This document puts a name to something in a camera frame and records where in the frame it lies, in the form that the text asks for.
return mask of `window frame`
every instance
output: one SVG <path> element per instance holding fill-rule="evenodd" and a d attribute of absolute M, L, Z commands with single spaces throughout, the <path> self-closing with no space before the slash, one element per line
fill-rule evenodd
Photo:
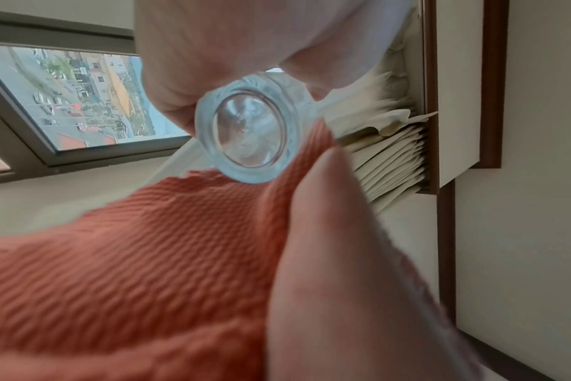
<path fill-rule="evenodd" d="M 136 55 L 132 31 L 0 12 L 0 45 Z M 0 81 L 0 183 L 170 156 L 191 137 L 169 137 L 71 151 L 53 147 Z"/>

